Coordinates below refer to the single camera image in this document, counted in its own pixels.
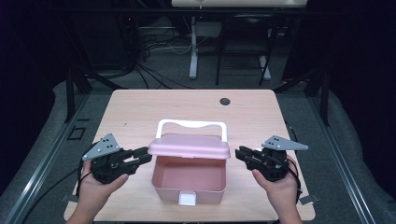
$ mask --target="wooden tabletop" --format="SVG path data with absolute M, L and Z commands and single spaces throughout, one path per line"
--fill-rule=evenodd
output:
M 172 0 L 173 7 L 305 7 L 307 0 Z
M 222 105 L 220 99 L 230 101 Z M 99 126 L 94 142 L 113 133 L 125 149 L 147 147 L 155 138 L 161 119 L 191 119 L 222 121 L 228 128 L 231 158 L 227 160 L 227 186 L 220 204 L 183 206 L 161 201 L 151 184 L 155 157 L 140 166 L 121 189 L 114 192 L 96 221 L 263 221 L 276 220 L 264 189 L 254 180 L 246 165 L 234 150 L 243 145 L 261 147 L 261 143 L 276 134 L 289 138 L 276 96 L 268 90 L 121 90 L 114 91 Z M 182 128 L 166 124 L 163 133 L 218 134 L 219 127 Z M 288 151 L 295 160 L 293 151 Z M 300 180 L 308 195 L 301 171 Z M 69 219 L 76 208 L 69 203 L 64 218 Z M 303 220 L 315 217 L 311 204 L 300 205 Z

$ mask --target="person's right hand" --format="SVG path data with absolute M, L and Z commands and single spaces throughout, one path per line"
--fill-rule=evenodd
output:
M 290 163 L 289 168 L 297 174 L 294 165 Z M 276 182 L 268 181 L 258 170 L 253 170 L 252 173 L 257 183 L 267 192 L 268 200 L 274 207 L 280 223 L 303 223 L 296 207 L 297 182 L 291 173 L 287 173 L 285 178 Z

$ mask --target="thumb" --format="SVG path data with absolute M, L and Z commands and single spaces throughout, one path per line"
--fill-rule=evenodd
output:
M 253 177 L 256 179 L 256 182 L 265 190 L 268 190 L 269 188 L 271 188 L 271 182 L 268 181 L 263 175 L 262 173 L 260 173 L 260 171 L 258 170 L 253 170 L 251 173 L 253 173 Z
M 128 178 L 129 178 L 129 176 L 127 174 L 123 174 L 119 178 L 113 180 L 113 182 L 108 184 L 108 186 L 111 188 L 111 191 L 114 192 L 117 189 L 119 189 L 120 187 L 122 187 L 122 185 L 124 185 L 126 183 Z

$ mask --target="pink storage box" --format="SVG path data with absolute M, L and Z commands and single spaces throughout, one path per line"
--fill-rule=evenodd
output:
M 188 128 L 219 125 L 222 134 L 162 134 L 167 122 Z M 226 159 L 231 156 L 224 123 L 163 119 L 148 153 L 157 155 L 152 185 L 162 200 L 184 205 L 221 202 L 226 187 Z

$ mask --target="gray metal bracket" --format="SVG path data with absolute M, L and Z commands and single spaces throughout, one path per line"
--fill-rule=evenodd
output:
M 108 133 L 82 157 L 82 160 L 92 160 L 118 151 L 120 151 L 119 144 L 113 134 Z
M 293 142 L 289 139 L 273 135 L 262 143 L 262 147 L 271 148 L 273 150 L 308 150 L 309 147 L 301 143 Z

